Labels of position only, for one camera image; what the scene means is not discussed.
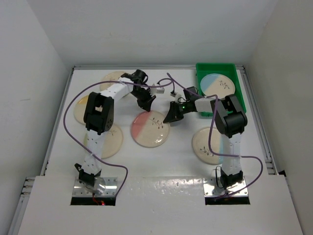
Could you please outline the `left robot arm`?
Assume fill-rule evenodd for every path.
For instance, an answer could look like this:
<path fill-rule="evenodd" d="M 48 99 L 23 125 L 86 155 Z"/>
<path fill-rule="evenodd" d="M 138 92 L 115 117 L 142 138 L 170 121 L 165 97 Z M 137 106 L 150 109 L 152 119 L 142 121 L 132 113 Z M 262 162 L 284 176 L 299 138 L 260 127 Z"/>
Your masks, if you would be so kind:
<path fill-rule="evenodd" d="M 117 82 L 105 90 L 88 96 L 84 113 L 87 129 L 87 148 L 91 151 L 82 165 L 76 164 L 79 180 L 90 187 L 95 187 L 101 174 L 100 162 L 94 155 L 100 156 L 106 133 L 111 129 L 114 120 L 114 104 L 128 94 L 132 94 L 138 106 L 149 112 L 155 95 L 147 87 L 148 75 L 142 70 L 122 74 Z"/>

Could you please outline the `green and cream plate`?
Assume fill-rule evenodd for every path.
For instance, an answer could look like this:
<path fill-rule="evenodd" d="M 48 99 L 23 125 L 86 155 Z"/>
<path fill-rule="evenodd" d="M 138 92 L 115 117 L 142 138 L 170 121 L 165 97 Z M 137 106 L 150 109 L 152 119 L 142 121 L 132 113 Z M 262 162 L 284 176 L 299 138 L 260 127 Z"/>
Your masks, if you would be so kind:
<path fill-rule="evenodd" d="M 114 71 L 111 72 L 109 74 L 107 74 L 106 76 L 104 76 L 101 80 L 101 82 L 104 81 L 118 81 L 120 76 L 123 75 L 124 73 L 126 73 L 125 71 Z M 107 88 L 109 88 L 110 86 L 114 85 L 114 83 L 112 82 L 108 82 L 108 83 L 101 83 L 100 84 L 100 91 L 104 91 Z"/>

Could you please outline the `blue and cream plate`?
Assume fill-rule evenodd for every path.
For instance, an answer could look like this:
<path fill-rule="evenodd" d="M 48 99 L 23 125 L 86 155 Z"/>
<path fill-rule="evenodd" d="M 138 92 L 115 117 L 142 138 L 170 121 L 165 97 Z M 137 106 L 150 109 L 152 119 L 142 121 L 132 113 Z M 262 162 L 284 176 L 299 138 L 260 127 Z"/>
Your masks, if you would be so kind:
<path fill-rule="evenodd" d="M 213 154 L 208 147 L 209 132 L 211 128 L 205 127 L 197 131 L 192 138 L 192 147 L 199 159 L 210 165 L 220 165 L 223 162 L 222 156 Z M 211 148 L 215 153 L 223 152 L 223 139 L 216 128 L 212 129 Z"/>
<path fill-rule="evenodd" d="M 205 96 L 215 94 L 218 98 L 235 94 L 234 83 L 227 76 L 217 73 L 206 75 L 200 81 L 200 89 Z"/>

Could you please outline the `pink and cream plate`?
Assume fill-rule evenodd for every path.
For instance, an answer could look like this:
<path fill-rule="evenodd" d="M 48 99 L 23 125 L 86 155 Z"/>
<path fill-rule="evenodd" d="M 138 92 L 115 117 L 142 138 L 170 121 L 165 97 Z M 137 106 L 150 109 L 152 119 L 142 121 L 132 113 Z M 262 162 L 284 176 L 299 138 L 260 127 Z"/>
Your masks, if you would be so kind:
<path fill-rule="evenodd" d="M 131 124 L 131 136 L 140 146 L 159 147 L 170 134 L 170 125 L 163 123 L 165 116 L 158 111 L 140 113 Z"/>

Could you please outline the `light green cream plate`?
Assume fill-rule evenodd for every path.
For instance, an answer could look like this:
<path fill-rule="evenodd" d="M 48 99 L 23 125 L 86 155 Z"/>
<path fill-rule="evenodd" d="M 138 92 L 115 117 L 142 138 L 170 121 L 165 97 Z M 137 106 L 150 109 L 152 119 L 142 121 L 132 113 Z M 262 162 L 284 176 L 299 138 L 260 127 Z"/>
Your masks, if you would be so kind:
<path fill-rule="evenodd" d="M 123 143 L 123 133 L 120 127 L 113 124 L 109 131 L 97 134 L 95 131 L 87 131 L 84 138 L 84 146 L 97 157 L 105 159 L 116 154 Z"/>

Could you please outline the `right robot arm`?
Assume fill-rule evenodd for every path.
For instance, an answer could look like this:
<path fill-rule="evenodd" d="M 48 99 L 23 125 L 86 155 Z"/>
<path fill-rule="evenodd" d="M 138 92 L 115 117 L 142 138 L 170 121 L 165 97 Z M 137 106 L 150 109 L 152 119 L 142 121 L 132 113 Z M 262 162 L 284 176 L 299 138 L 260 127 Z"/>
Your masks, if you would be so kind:
<path fill-rule="evenodd" d="M 182 120 L 184 115 L 191 112 L 213 112 L 212 120 L 221 137 L 224 149 L 218 155 L 223 157 L 220 170 L 220 180 L 217 187 L 226 190 L 228 187 L 243 180 L 243 171 L 240 164 L 240 140 L 247 126 L 246 114 L 236 97 L 227 95 L 224 98 L 204 97 L 184 90 L 186 101 L 171 101 L 169 111 L 163 123 Z"/>

